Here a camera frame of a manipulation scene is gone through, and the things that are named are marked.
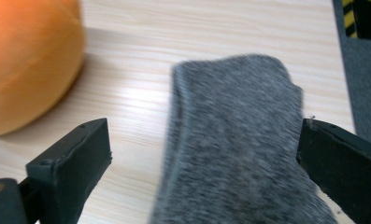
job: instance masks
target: orange object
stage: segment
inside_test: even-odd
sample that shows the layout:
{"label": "orange object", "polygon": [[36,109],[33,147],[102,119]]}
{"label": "orange object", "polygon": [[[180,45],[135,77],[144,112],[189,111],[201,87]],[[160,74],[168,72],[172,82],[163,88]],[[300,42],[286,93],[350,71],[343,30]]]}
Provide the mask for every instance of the orange object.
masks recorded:
{"label": "orange object", "polygon": [[84,45],[78,0],[0,1],[0,134],[40,117],[64,96]]}

